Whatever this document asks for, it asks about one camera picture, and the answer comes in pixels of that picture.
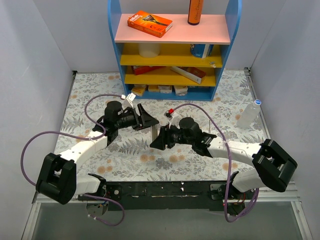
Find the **grey remote control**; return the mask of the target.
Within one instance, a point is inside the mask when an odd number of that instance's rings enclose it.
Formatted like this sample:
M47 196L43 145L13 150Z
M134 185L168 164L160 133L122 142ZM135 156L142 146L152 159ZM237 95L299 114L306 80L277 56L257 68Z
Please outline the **grey remote control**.
M153 142L158 137L158 125L153 125L150 127L151 142Z

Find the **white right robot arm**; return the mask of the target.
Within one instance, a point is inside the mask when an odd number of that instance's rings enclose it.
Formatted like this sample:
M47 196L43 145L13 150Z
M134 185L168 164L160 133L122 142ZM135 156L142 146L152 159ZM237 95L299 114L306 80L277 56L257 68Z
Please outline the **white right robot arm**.
M283 193L297 169L297 162L274 140L263 143L225 141L214 134L204 132L191 117L182 118L178 126L167 124L160 127L151 148L164 151L176 144L190 145L200 156L232 159L253 168L234 173L226 186L227 195L237 199L244 192L268 187Z

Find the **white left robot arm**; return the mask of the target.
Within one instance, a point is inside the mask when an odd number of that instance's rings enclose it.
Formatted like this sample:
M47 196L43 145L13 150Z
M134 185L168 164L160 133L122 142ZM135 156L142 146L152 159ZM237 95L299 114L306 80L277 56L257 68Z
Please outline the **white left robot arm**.
M79 168L100 150L109 146L120 129L135 131L154 127L159 121L141 104L123 108L119 101L110 101L104 115L97 120L88 140L83 140L59 154L49 153L43 160L35 185L38 193L64 205L74 196L89 194L95 200L107 195L107 181L94 173L78 176Z

